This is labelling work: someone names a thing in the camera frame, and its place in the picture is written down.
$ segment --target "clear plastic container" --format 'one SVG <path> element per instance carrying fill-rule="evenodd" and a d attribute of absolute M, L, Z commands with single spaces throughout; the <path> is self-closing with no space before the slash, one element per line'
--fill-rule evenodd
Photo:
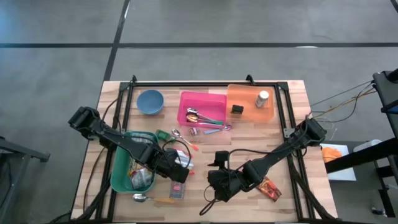
<path fill-rule="evenodd" d="M 187 121 L 187 109 L 193 108 L 198 113 L 217 121 L 226 121 L 226 95 L 184 91 L 181 93 L 177 121 L 180 125 L 219 128 L 211 124 L 198 124 Z"/>

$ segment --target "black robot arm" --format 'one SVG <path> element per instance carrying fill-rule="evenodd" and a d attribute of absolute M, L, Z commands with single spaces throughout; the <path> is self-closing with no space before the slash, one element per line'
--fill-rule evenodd
<path fill-rule="evenodd" d="M 257 187 L 268 173 L 270 167 L 297 149 L 319 145 L 325 139 L 326 131 L 314 120 L 306 119 L 300 123 L 290 137 L 263 158 L 247 161 L 240 170 L 226 168 L 231 152 L 220 151 L 209 166 L 218 166 L 219 170 L 208 172 L 208 182 L 215 190 L 215 200 L 227 202 L 240 190 L 248 192 Z"/>
<path fill-rule="evenodd" d="M 162 177 L 170 177 L 180 183 L 184 183 L 187 179 L 189 170 L 175 162 L 178 157 L 175 149 L 163 151 L 157 142 L 145 144 L 133 141 L 130 136 L 106 125 L 100 119 L 98 111 L 93 108 L 80 107 L 68 123 L 70 127 L 81 132 L 81 135 L 89 140 L 92 140 L 93 137 L 99 138 L 99 143 L 108 149 L 120 146 L 127 150 L 137 163 Z"/>

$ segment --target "orange handle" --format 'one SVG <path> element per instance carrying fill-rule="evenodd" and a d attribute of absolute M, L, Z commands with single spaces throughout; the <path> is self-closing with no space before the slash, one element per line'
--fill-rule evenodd
<path fill-rule="evenodd" d="M 175 200 L 172 198 L 154 198 L 155 202 L 163 202 L 163 203 L 174 203 Z"/>
<path fill-rule="evenodd" d="M 192 146 L 192 148 L 194 149 L 194 150 L 199 150 L 199 148 L 198 148 L 198 146 L 196 146 L 196 145 L 194 145 L 194 144 L 191 144 L 191 146 Z"/>

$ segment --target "blue bowl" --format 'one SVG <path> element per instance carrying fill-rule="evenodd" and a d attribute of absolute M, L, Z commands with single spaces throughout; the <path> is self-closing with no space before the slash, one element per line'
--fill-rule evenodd
<path fill-rule="evenodd" d="M 163 95 L 157 90 L 147 90 L 137 99 L 137 107 L 139 111 L 146 115 L 157 115 L 163 109 Z"/>

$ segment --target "metal spoon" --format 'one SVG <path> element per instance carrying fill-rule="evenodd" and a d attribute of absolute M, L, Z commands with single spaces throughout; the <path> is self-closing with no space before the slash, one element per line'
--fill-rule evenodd
<path fill-rule="evenodd" d="M 197 116 L 201 116 L 202 118 L 206 118 L 206 119 L 208 119 L 208 120 L 210 120 L 210 121 L 216 121 L 215 119 L 211 119 L 211 118 L 209 118 L 209 117 L 207 117 L 207 116 L 204 116 L 204 115 L 200 114 L 197 110 L 195 110 L 195 109 L 193 109 L 193 108 L 187 108 L 187 112 L 188 112 L 188 113 L 196 114 Z"/>
<path fill-rule="evenodd" d="M 184 138 L 181 136 L 181 133 L 180 133 L 177 129 L 172 129 L 172 134 L 173 134 L 175 137 L 180 138 L 181 140 L 185 141 L 185 142 L 186 142 L 188 145 L 190 145 L 194 150 L 196 150 L 196 151 L 199 150 L 199 148 L 198 148 L 196 145 L 194 145 L 194 144 L 188 142 L 186 139 L 184 139 Z"/>
<path fill-rule="evenodd" d="M 211 134 L 211 133 L 216 133 L 216 132 L 218 132 L 218 131 L 229 131 L 229 130 L 231 130 L 231 129 L 232 129 L 232 125 L 229 124 L 229 125 L 227 125 L 227 126 L 221 128 L 221 129 L 208 130 L 208 131 L 204 131 L 203 133 L 205 133 L 205 134 Z"/>
<path fill-rule="evenodd" d="M 193 123 L 200 123 L 200 121 L 204 121 L 204 123 L 210 122 L 209 124 L 223 125 L 222 121 L 211 121 L 209 119 L 201 119 L 195 114 L 187 114 L 187 120 Z"/>
<path fill-rule="evenodd" d="M 151 198 L 147 197 L 145 194 L 134 194 L 132 199 L 136 202 L 145 202 L 146 200 L 154 200 L 155 202 L 164 202 L 164 203 L 174 203 L 175 200 L 172 198 Z"/>

